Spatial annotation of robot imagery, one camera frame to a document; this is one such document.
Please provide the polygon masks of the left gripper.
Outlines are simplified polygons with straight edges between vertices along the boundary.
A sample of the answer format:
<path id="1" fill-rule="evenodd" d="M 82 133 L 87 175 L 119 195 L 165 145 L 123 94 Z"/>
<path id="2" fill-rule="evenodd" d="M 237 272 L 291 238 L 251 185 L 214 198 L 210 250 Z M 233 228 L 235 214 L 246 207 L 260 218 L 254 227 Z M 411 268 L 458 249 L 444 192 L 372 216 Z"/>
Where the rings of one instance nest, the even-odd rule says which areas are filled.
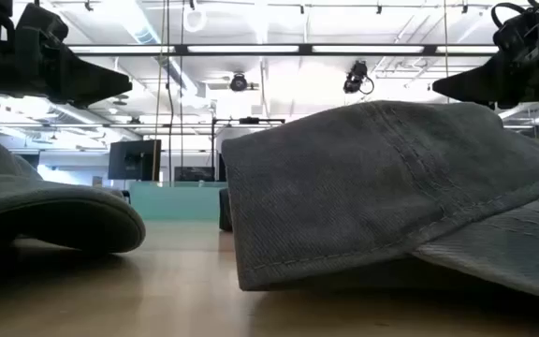
<path id="1" fill-rule="evenodd" d="M 0 39 L 0 95 L 43 96 L 84 108 L 133 88 L 127 75 L 80 59 L 64 39 L 64 29 L 36 27 Z"/>

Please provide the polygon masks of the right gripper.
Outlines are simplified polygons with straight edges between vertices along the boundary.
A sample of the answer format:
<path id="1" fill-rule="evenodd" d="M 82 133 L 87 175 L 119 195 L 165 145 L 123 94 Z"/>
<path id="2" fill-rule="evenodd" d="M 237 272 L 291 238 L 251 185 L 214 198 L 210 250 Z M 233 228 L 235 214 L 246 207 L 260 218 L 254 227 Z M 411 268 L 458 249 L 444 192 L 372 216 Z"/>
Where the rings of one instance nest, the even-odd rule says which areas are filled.
<path id="1" fill-rule="evenodd" d="M 482 66 L 435 81 L 433 92 L 493 108 L 539 102 L 539 25 L 537 40 L 519 51 L 499 51 Z"/>

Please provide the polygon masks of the teal plastic bin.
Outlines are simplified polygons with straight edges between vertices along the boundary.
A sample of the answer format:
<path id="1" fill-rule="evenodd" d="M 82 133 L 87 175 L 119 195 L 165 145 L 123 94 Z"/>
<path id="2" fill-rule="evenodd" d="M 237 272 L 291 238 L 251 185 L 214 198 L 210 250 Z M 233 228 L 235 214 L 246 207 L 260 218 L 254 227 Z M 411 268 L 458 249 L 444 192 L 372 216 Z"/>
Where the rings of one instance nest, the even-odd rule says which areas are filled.
<path id="1" fill-rule="evenodd" d="M 145 220 L 211 221 L 219 216 L 225 183 L 141 182 L 129 188 L 132 207 Z"/>

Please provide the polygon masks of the distant black rig frame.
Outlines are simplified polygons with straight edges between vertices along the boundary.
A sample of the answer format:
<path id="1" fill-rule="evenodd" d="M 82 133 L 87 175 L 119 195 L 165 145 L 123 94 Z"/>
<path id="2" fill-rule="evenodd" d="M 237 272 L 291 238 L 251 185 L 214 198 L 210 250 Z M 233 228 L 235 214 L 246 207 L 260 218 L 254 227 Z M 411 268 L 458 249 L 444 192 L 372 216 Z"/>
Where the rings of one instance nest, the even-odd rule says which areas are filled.
<path id="1" fill-rule="evenodd" d="M 285 119 L 275 118 L 213 118 L 211 120 L 211 168 L 215 182 L 226 181 L 226 166 L 222 155 L 222 143 L 227 139 L 239 138 L 253 132 L 254 129 L 266 129 L 283 125 Z"/>

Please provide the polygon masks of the small dark screen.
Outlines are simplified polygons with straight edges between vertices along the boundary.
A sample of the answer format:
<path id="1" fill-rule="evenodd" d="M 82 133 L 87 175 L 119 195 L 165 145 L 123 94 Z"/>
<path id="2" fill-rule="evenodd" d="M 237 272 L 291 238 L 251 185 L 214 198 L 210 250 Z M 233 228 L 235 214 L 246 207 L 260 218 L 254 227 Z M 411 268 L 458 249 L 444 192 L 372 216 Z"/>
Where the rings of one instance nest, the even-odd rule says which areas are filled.
<path id="1" fill-rule="evenodd" d="M 174 179 L 177 182 L 214 182 L 214 168 L 212 167 L 175 167 Z"/>

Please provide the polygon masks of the black computer monitor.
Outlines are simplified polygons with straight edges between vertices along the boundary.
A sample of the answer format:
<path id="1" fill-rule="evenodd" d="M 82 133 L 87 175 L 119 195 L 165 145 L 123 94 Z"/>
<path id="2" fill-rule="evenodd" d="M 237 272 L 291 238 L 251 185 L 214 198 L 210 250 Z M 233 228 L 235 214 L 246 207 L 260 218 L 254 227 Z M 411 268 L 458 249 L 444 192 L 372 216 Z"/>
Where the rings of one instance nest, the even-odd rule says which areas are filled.
<path id="1" fill-rule="evenodd" d="M 109 147 L 110 180 L 158 182 L 160 164 L 159 139 L 120 141 Z"/>

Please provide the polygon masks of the dark green cap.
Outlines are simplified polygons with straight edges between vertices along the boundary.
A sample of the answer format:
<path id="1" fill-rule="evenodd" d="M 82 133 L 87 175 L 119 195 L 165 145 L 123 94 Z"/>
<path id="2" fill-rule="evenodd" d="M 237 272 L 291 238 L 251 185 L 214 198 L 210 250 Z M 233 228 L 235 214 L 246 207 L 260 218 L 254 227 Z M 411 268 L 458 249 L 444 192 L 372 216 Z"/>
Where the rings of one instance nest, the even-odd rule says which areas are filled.
<path id="1" fill-rule="evenodd" d="M 43 179 L 0 144 L 0 240 L 31 237 L 97 253 L 142 245 L 143 220 L 121 193 Z"/>

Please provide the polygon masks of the black overhead frame bar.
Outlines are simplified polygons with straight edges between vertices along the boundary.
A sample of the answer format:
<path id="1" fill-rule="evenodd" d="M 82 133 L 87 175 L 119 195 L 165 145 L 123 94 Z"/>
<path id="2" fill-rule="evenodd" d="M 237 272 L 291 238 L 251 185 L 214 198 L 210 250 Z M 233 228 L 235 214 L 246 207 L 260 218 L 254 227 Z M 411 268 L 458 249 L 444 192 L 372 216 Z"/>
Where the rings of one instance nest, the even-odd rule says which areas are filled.
<path id="1" fill-rule="evenodd" d="M 212 44 L 212 45 L 72 45 L 79 56 L 490 56 L 491 45 L 413 44 Z"/>

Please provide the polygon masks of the large grey denim cap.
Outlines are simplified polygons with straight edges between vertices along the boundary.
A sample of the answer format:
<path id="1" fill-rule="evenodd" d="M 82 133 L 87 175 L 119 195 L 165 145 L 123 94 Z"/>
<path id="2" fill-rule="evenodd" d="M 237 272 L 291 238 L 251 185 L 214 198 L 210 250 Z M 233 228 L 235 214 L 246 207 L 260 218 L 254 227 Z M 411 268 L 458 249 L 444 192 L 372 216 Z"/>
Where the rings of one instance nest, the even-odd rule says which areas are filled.
<path id="1" fill-rule="evenodd" d="M 373 101 L 223 143 L 239 285 L 539 297 L 539 141 L 470 103 Z"/>

